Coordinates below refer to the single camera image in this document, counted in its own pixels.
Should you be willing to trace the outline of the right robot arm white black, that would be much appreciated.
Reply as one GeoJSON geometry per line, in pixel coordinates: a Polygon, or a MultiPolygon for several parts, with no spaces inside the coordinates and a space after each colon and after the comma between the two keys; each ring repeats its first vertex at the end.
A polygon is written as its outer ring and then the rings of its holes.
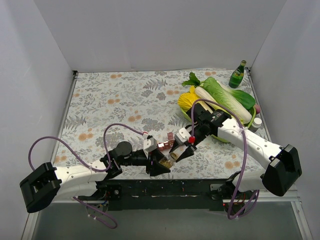
{"type": "Polygon", "coordinates": [[[181,128],[174,136],[171,152],[180,146],[186,149],[177,161],[194,155],[197,145],[208,136],[222,138],[255,159],[262,170],[235,172],[218,190],[218,195],[237,199],[244,192],[267,190],[282,197],[302,175],[299,154],[295,147],[288,144],[280,146],[256,135],[223,110],[210,111],[199,103],[187,111],[197,123],[192,130],[181,128]]]}

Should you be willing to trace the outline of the white daikon radish toy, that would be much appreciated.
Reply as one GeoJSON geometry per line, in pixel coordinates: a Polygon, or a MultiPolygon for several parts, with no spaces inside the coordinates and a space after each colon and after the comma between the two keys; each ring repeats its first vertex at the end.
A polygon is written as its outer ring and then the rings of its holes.
{"type": "Polygon", "coordinates": [[[189,79],[182,82],[182,86],[190,86],[189,92],[196,95],[200,99],[206,99],[209,101],[217,102],[203,87],[202,82],[196,77],[195,73],[189,73],[189,79]]]}

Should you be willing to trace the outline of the pink radish toy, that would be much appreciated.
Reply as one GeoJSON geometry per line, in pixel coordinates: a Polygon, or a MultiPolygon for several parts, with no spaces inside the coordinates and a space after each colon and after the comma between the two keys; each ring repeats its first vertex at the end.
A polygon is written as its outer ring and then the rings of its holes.
{"type": "Polygon", "coordinates": [[[256,114],[259,114],[261,112],[261,108],[258,104],[255,104],[254,108],[255,108],[256,114]]]}

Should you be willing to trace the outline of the green napa cabbage toy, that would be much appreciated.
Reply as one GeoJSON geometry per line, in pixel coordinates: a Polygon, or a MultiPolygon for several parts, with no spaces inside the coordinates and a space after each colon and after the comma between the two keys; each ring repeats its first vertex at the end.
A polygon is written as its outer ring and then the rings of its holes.
{"type": "Polygon", "coordinates": [[[208,77],[200,84],[216,102],[231,110],[243,124],[248,124],[252,115],[250,110],[256,104],[256,100],[248,93],[226,87],[213,77],[208,77]]]}

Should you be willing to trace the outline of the floral tablecloth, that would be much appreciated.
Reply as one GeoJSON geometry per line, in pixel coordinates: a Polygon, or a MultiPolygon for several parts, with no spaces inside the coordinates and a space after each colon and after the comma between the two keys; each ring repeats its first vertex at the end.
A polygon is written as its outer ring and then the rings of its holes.
{"type": "MultiPolygon", "coordinates": [[[[80,73],[73,90],[53,164],[56,167],[92,163],[121,141],[134,150],[143,147],[139,132],[158,142],[189,124],[178,106],[188,92],[182,82],[189,70],[80,73]]],[[[245,166],[245,172],[261,169],[252,157],[214,137],[206,138],[195,154],[176,163],[161,179],[226,179],[245,166]]]]}

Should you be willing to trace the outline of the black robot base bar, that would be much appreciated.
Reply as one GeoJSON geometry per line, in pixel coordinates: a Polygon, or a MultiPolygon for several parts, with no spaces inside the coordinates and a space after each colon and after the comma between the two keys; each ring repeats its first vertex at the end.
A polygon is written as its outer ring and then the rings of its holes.
{"type": "Polygon", "coordinates": [[[90,201],[107,201],[110,211],[224,211],[235,187],[227,179],[121,179],[97,185],[90,201]]]}

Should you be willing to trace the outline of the red weekly pill organizer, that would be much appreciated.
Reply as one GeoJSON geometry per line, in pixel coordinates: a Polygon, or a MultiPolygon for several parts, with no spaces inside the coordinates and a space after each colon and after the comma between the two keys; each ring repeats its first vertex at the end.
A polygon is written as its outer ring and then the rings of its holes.
{"type": "Polygon", "coordinates": [[[174,145],[174,134],[172,132],[168,132],[167,133],[167,140],[163,141],[163,142],[159,142],[157,144],[157,148],[160,151],[165,151],[165,150],[170,150],[172,148],[172,146],[174,145]]]}

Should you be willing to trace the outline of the green glass bottle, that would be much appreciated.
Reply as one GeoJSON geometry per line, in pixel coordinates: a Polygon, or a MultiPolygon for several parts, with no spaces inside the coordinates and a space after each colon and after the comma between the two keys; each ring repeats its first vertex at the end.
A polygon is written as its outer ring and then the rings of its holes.
{"type": "Polygon", "coordinates": [[[246,64],[247,64],[247,61],[242,60],[240,65],[231,74],[230,79],[229,79],[229,83],[228,83],[228,85],[231,88],[237,88],[241,84],[241,82],[244,78],[246,64]]]}

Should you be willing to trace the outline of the clear pill bottle yellow pills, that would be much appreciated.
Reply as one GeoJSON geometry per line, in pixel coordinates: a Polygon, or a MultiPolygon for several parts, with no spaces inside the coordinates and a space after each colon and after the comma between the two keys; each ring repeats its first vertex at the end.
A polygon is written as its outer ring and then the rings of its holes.
{"type": "Polygon", "coordinates": [[[179,161],[182,160],[182,154],[183,151],[181,150],[177,150],[177,151],[172,151],[170,153],[168,153],[167,155],[165,155],[160,161],[159,163],[170,169],[172,168],[176,163],[178,163],[179,161]]]}

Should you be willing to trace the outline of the green plastic basket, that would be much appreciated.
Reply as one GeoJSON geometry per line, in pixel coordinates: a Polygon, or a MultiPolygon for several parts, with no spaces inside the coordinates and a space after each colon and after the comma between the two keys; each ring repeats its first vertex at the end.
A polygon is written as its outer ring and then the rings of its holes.
{"type": "MultiPolygon", "coordinates": [[[[182,112],[182,115],[189,121],[189,122],[191,122],[191,118],[187,115],[187,113],[182,109],[182,108],[180,108],[180,110],[181,110],[181,112],[182,112]]],[[[251,114],[251,120],[250,120],[250,122],[249,123],[247,123],[247,124],[245,124],[244,126],[245,127],[250,127],[251,125],[252,125],[252,123],[254,122],[254,119],[255,119],[255,117],[256,117],[256,108],[255,107],[252,107],[250,110],[249,110],[249,112],[250,112],[250,114],[251,114]]],[[[215,139],[217,139],[217,140],[219,140],[219,141],[221,141],[221,142],[223,142],[223,143],[229,143],[227,140],[225,140],[225,139],[223,139],[223,138],[221,138],[221,137],[217,137],[217,136],[214,136],[214,135],[212,135],[212,137],[214,137],[215,139]]]]}

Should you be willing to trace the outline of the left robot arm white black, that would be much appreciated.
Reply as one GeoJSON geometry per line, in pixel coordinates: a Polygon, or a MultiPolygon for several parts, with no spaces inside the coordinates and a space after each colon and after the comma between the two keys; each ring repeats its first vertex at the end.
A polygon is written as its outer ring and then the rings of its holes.
{"type": "Polygon", "coordinates": [[[82,164],[71,167],[54,167],[45,162],[24,178],[19,186],[28,213],[39,212],[55,200],[73,197],[93,197],[101,200],[106,196],[103,181],[122,174],[121,166],[144,166],[151,177],[170,173],[170,169],[160,163],[162,154],[147,139],[143,149],[133,151],[128,141],[121,141],[103,158],[89,166],[82,164]]]}

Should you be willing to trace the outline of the yellow napa cabbage toy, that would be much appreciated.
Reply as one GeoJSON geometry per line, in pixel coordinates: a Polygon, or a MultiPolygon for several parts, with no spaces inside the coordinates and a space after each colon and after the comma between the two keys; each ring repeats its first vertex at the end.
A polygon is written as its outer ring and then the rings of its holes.
{"type": "Polygon", "coordinates": [[[193,105],[193,103],[199,99],[199,96],[196,94],[196,88],[191,86],[189,92],[182,93],[178,100],[178,106],[184,111],[187,112],[193,105]]]}

